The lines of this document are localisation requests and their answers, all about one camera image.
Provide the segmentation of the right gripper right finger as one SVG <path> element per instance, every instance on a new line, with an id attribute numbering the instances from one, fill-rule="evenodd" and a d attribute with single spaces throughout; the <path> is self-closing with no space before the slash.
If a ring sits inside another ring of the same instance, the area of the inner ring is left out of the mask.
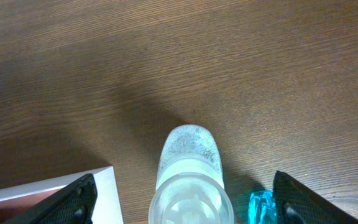
<path id="1" fill-rule="evenodd" d="M 273 196 L 279 224 L 358 224 L 357 218 L 285 172 L 275 173 Z"/>

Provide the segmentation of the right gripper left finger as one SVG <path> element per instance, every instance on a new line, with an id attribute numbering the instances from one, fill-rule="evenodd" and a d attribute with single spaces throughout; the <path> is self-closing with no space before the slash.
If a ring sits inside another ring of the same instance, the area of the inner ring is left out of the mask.
<path id="1" fill-rule="evenodd" d="M 97 197 L 93 174 L 85 174 L 3 224 L 92 224 Z"/>

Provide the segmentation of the teal mouthwash bottle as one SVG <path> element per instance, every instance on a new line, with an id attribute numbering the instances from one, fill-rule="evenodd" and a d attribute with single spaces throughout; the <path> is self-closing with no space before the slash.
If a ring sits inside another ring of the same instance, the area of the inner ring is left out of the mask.
<path id="1" fill-rule="evenodd" d="M 273 192 L 261 190 L 250 195 L 248 224 L 277 224 L 277 210 Z"/>

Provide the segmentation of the purple foam soap bottle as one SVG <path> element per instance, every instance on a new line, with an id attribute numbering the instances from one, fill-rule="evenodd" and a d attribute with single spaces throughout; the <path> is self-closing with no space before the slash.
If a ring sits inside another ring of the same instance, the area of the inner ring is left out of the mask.
<path id="1" fill-rule="evenodd" d="M 186 124 L 168 135 L 160 155 L 148 223 L 234 223 L 219 149 L 206 128 Z"/>

